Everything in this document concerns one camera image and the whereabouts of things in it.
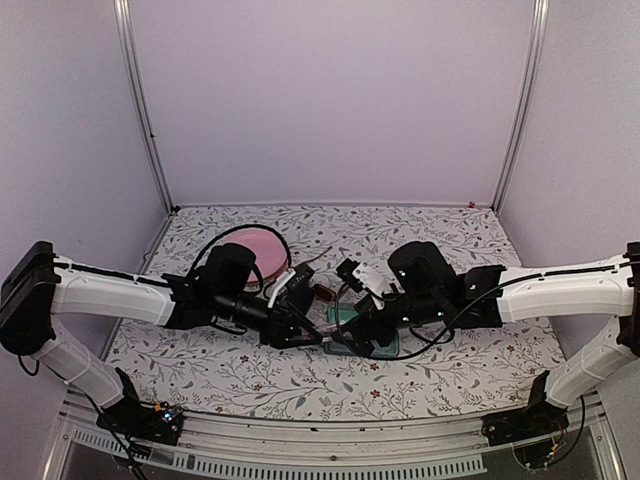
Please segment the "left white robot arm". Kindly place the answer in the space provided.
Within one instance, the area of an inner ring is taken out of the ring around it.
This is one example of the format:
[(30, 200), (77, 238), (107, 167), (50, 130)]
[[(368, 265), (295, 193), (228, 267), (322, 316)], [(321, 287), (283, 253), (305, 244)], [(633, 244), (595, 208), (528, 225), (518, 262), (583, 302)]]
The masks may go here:
[(108, 410), (126, 433), (138, 434), (149, 415), (127, 375), (99, 360), (56, 315), (127, 318), (172, 330), (226, 320), (276, 349), (319, 344), (321, 335), (298, 307), (246, 291), (256, 270), (255, 254), (235, 243), (214, 247), (205, 265), (185, 276), (147, 278), (75, 264), (39, 241), (2, 284), (1, 345), (43, 363)]

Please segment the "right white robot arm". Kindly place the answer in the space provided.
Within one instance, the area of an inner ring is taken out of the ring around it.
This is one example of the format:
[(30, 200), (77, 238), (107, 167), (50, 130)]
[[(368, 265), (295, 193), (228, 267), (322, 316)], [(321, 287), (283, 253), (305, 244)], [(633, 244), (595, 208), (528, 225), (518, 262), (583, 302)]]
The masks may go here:
[(525, 269), (489, 265), (458, 274), (432, 242), (413, 241), (395, 250), (388, 282), (363, 262), (344, 260), (338, 277), (369, 305), (341, 325), (349, 347), (369, 358), (396, 332), (435, 322), (448, 331), (500, 328), (538, 317), (609, 316), (601, 332), (569, 360), (540, 374), (517, 415), (517, 427), (537, 436), (617, 370), (639, 357), (639, 245), (621, 255), (581, 265)]

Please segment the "clear purple glasses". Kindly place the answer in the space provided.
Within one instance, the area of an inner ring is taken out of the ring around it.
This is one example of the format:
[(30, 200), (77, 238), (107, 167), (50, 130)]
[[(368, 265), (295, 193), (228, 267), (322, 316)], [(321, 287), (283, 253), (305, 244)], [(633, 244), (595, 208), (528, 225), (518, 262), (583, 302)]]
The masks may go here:
[(302, 328), (301, 336), (305, 339), (319, 340), (324, 343), (328, 343), (328, 342), (343, 343), (343, 339), (339, 332), (340, 329), (338, 328), (336, 323), (314, 325), (311, 328)]

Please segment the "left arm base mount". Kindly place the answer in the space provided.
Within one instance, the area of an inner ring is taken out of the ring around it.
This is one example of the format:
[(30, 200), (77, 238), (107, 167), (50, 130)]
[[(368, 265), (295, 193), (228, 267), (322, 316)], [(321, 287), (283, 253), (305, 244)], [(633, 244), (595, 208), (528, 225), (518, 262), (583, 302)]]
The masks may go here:
[(115, 372), (123, 384), (123, 398), (111, 407), (101, 407), (96, 425), (127, 438), (176, 446), (183, 429), (184, 409), (166, 401), (144, 405), (128, 375), (119, 368)]

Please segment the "grey case green lining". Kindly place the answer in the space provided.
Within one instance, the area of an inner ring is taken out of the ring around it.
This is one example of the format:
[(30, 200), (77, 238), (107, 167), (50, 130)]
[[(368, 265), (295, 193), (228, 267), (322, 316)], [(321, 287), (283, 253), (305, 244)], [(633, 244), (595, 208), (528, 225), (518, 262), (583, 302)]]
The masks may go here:
[(330, 305), (327, 309), (328, 338), (323, 343), (323, 352), (327, 355), (364, 354), (382, 359), (395, 358), (399, 355), (399, 338), (394, 333), (385, 337), (387, 344), (380, 344), (374, 338), (365, 315), (356, 311), (353, 304)]

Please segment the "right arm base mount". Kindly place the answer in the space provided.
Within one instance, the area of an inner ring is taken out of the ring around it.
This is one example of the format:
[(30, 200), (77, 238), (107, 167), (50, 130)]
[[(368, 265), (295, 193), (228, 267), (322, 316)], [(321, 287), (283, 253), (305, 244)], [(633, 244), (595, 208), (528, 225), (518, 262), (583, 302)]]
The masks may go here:
[(543, 446), (521, 446), (514, 450), (514, 457), (520, 466), (528, 471), (546, 470), (563, 462), (577, 447), (581, 440), (586, 422), (586, 404), (584, 396), (579, 397), (581, 418), (578, 433), (572, 444), (558, 454), (567, 436), (569, 420), (567, 407), (556, 407), (547, 400), (546, 380), (550, 371), (538, 375), (532, 383), (528, 402), (524, 407), (504, 412), (487, 414), (482, 417), (481, 434), (487, 438), (490, 446), (510, 444), (529, 440), (540, 435), (558, 432), (557, 440), (547, 440)]

